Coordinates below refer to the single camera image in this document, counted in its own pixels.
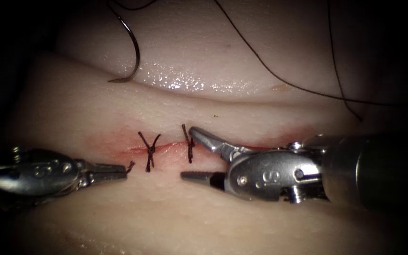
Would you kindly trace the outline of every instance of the skin fold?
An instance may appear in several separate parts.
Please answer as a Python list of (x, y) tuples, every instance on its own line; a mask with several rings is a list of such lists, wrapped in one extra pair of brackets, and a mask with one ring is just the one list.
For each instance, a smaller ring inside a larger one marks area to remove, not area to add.
[[(326, 2), (221, 4), (273, 72), (340, 96)], [(198, 144), (189, 164), (180, 125), (238, 144), (278, 147), (319, 133), (397, 130), (406, 112), (350, 103), (365, 117), (359, 122), (342, 101), (283, 84), (213, 1), (159, 0), (139, 11), (115, 9), (140, 45), (135, 79), (107, 82), (131, 72), (134, 49), (104, 1), (83, 6), (61, 30), (55, 52), (37, 54), (1, 144), (136, 165), (125, 182), (82, 189), (19, 215), (8, 228), (18, 247), (41, 254), (391, 253), (401, 247), (394, 217), (325, 201), (247, 202), (180, 180), (181, 171), (227, 168)], [(358, 9), (342, 4), (332, 13), (346, 96), (401, 101), (400, 68), (384, 67), (379, 57), (382, 24), (369, 15), (357, 21)], [(150, 144), (161, 134), (151, 173), (145, 172), (147, 150), (138, 131)]]

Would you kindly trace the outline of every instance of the black thread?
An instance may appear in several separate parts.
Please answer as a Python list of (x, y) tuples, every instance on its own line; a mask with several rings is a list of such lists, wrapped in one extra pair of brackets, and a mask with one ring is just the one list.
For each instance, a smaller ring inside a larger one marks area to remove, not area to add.
[(127, 167), (126, 173), (129, 173), (132, 171), (132, 168), (136, 165), (134, 161), (130, 161), (130, 165)]
[(187, 141), (188, 145), (188, 163), (192, 163), (193, 159), (193, 147), (195, 146), (195, 141), (193, 140), (193, 137), (191, 139), (188, 139), (188, 134), (187, 134), (187, 129), (185, 128), (185, 124), (182, 124), (182, 130), (184, 131), (185, 135), (185, 140)]
[(141, 137), (141, 139), (143, 140), (144, 144), (146, 145), (147, 148), (147, 165), (146, 165), (146, 172), (151, 172), (151, 165), (152, 168), (155, 167), (154, 163), (153, 163), (153, 153), (155, 152), (155, 143), (157, 143), (158, 138), (161, 136), (161, 134), (159, 134), (155, 140), (153, 141), (152, 146), (150, 146), (146, 139), (144, 139), (143, 134), (140, 132), (138, 132), (139, 136)]

